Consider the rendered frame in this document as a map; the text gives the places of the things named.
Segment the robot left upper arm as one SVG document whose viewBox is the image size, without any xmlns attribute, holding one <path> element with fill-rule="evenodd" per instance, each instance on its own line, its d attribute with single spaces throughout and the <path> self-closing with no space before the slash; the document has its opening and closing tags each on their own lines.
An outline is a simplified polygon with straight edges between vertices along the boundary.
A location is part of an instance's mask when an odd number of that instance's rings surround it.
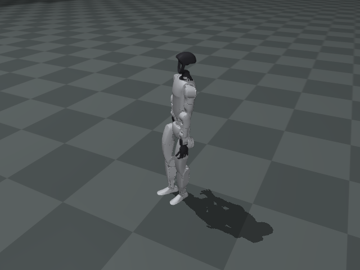
<svg viewBox="0 0 360 270">
<path fill-rule="evenodd" d="M 196 98 L 196 88 L 191 85 L 187 84 L 185 85 L 184 89 L 184 112 L 181 112 L 179 115 L 179 119 L 183 121 L 184 116 L 189 115 L 191 118 L 193 106 L 194 106 L 194 100 Z"/>
</svg>

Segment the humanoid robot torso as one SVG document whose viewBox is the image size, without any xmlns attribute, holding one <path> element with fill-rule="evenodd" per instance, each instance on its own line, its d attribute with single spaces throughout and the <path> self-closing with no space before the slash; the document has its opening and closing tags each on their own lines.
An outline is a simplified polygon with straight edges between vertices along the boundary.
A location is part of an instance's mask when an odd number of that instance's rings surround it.
<svg viewBox="0 0 360 270">
<path fill-rule="evenodd" d="M 180 129 L 181 129 L 181 122 L 183 122 L 179 119 L 179 115 L 181 112 L 185 111 L 185 109 L 184 109 L 185 97 L 183 94 L 185 85 L 191 84 L 196 88 L 196 84 L 195 84 L 194 80 L 193 81 L 191 81 L 190 79 L 188 80 L 187 77 L 183 77 L 186 80 L 180 80 L 179 79 L 180 76 L 182 76 L 182 74 L 179 74 L 174 78 L 173 88 L 172 88 L 173 112 L 176 117 L 176 121 L 174 121 L 172 124 L 172 130 L 173 130 L 173 134 L 177 138 L 180 138 L 179 133 L 180 133 Z M 195 103 L 195 101 L 194 101 L 194 103 Z M 193 103 L 193 106 L 194 106 L 194 103 Z M 194 109 L 194 107 L 193 107 L 193 109 Z M 188 129 L 188 135 L 190 135 L 190 127 Z"/>
</svg>

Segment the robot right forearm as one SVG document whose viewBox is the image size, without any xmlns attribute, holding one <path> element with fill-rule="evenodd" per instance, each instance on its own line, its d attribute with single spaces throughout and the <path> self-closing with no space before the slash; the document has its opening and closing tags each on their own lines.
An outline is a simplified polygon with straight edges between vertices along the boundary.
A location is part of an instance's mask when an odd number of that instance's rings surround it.
<svg viewBox="0 0 360 270">
<path fill-rule="evenodd" d="M 175 114 L 174 114 L 174 112 L 173 112 L 173 104 L 172 104 L 172 103 L 171 103 L 171 107 L 172 107 L 172 109 L 171 109 L 170 114 L 171 114 L 172 117 L 174 118 L 174 121 L 176 121 L 176 116 L 175 116 Z"/>
</svg>

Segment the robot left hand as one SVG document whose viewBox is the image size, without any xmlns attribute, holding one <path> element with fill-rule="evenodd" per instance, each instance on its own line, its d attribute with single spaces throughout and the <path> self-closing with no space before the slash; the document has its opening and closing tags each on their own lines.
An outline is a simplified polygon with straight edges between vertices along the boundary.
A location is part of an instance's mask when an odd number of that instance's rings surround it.
<svg viewBox="0 0 360 270">
<path fill-rule="evenodd" d="M 179 139 L 179 145 L 180 145 L 180 148 L 179 148 L 178 153 L 175 155 L 175 157 L 178 156 L 179 153 L 180 153 L 180 156 L 177 159 L 182 159 L 183 157 L 186 157 L 186 155 L 188 155 L 188 147 L 187 147 L 188 142 L 187 142 L 186 145 L 183 145 L 183 141 L 180 138 Z"/>
</svg>

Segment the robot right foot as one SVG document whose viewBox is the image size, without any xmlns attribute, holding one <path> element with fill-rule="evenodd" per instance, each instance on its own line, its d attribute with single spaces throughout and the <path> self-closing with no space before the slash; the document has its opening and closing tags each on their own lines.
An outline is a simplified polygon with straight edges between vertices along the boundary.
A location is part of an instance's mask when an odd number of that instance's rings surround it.
<svg viewBox="0 0 360 270">
<path fill-rule="evenodd" d="M 178 189 L 178 187 L 177 186 L 174 186 L 174 189 L 172 190 L 169 190 L 169 188 L 168 187 L 166 187 L 166 188 L 164 188 L 164 189 L 162 189 L 162 190 L 159 190 L 158 192 L 157 192 L 157 194 L 158 195 L 166 195 L 166 194 L 170 194 L 170 193 L 172 193 L 172 192 L 177 192 L 179 189 Z"/>
</svg>

